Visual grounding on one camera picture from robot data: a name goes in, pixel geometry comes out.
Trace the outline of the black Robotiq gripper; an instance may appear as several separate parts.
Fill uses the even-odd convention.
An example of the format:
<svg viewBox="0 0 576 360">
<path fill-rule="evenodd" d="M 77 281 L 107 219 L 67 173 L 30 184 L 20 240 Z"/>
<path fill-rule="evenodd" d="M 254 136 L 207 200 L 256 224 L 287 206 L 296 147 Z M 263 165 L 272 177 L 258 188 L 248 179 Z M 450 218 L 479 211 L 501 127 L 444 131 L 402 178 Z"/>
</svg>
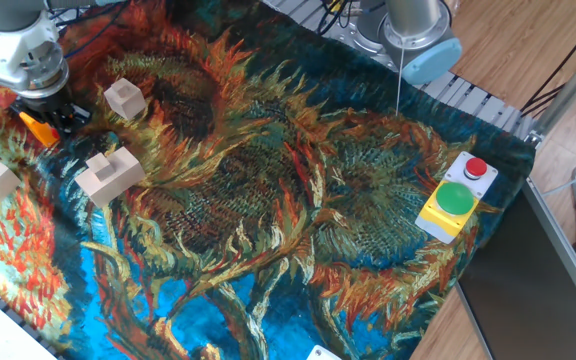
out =
<svg viewBox="0 0 576 360">
<path fill-rule="evenodd" d="M 91 113 L 88 110 L 73 105 L 68 89 L 61 89 L 41 98 L 18 97 L 10 105 L 10 110 L 22 120 L 31 118 L 28 113 L 35 114 L 43 120 L 51 119 L 53 127 L 60 135 L 72 135 L 91 120 Z"/>
</svg>

